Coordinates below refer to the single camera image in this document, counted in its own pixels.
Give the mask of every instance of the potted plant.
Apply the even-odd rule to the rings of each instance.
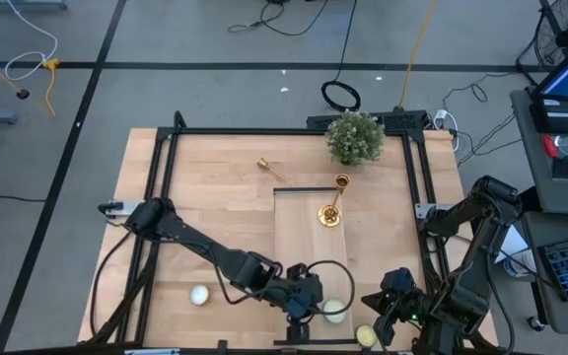
[[[327,147],[332,159],[348,166],[364,160],[377,161],[385,137],[385,127],[368,113],[346,111],[327,129]]]

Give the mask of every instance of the gold candle holder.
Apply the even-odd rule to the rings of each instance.
[[[350,184],[350,177],[346,174],[336,176],[336,194],[331,204],[322,206],[319,209],[319,221],[326,227],[334,227],[341,222],[341,211],[336,208],[336,202],[339,196],[343,194],[345,187]]]
[[[291,182],[289,182],[289,180],[285,179],[283,176],[277,174],[273,169],[271,169],[271,167],[268,165],[268,162],[265,161],[264,158],[260,158],[260,160],[257,161],[257,165],[259,167],[261,167],[262,169],[267,169],[267,170],[271,171],[278,178],[281,178],[284,182],[288,183],[291,187],[294,187],[293,184]]]

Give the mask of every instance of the wooden panel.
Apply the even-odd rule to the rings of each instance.
[[[131,130],[116,199],[139,199],[143,195],[155,134],[156,129]],[[462,185],[451,136],[442,131],[425,132],[425,136],[438,202],[460,201]],[[418,286],[424,286],[400,138],[385,138],[379,161],[352,168],[330,160],[321,136],[182,135],[170,191],[179,216],[230,248],[254,250],[274,258],[273,188],[286,185],[257,167],[260,157],[299,186],[332,186],[337,174],[352,178],[341,203],[348,267],[356,281],[357,301],[351,312],[354,327],[374,322],[377,315],[358,300],[378,292],[387,271],[407,267]],[[423,189],[420,195],[424,200]],[[470,236],[469,231],[461,232]],[[121,236],[121,230],[107,227],[99,261]],[[462,241],[448,242],[451,268],[459,265],[466,249]],[[98,293],[98,325],[122,297],[131,253],[132,240],[106,265]],[[198,256],[181,246],[163,245],[145,345],[216,347],[219,339],[228,339],[232,348],[271,347],[277,337],[276,324],[284,314],[254,300],[227,305],[215,277],[211,265]],[[211,291],[210,301],[200,308],[190,305],[186,296],[186,290],[196,283],[207,285]],[[138,310],[139,306],[133,307],[131,335]],[[80,339],[90,337],[88,313]],[[417,330],[404,323],[398,323],[395,330],[390,349],[409,349]],[[490,318],[481,330],[486,339],[497,343]]]
[[[336,191],[275,192],[275,259],[284,268],[304,262],[335,260],[347,267],[343,222],[326,227],[318,218],[319,209],[332,203]],[[342,209],[340,201],[336,203]],[[323,300],[338,300],[345,305],[351,296],[350,280],[338,266],[321,264],[312,269],[323,286]],[[286,337],[288,323],[281,321],[277,335]],[[354,337],[352,313],[347,311],[340,324],[325,317],[314,317],[310,323],[311,339],[351,339]]]

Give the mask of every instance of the table leg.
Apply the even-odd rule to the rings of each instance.
[[[537,316],[529,317],[527,321],[533,330],[543,331],[544,327],[548,325],[548,322],[547,316],[544,311],[544,304],[542,303],[542,298],[540,297],[540,291],[538,290],[538,284],[535,281],[532,282],[532,294],[533,301],[536,304]]]

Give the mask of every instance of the caster wheel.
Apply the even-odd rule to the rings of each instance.
[[[530,325],[530,328],[532,328],[535,331],[543,331],[544,330],[544,324],[540,322],[540,320],[538,320],[537,316],[534,317],[529,317],[527,319],[528,324]]]

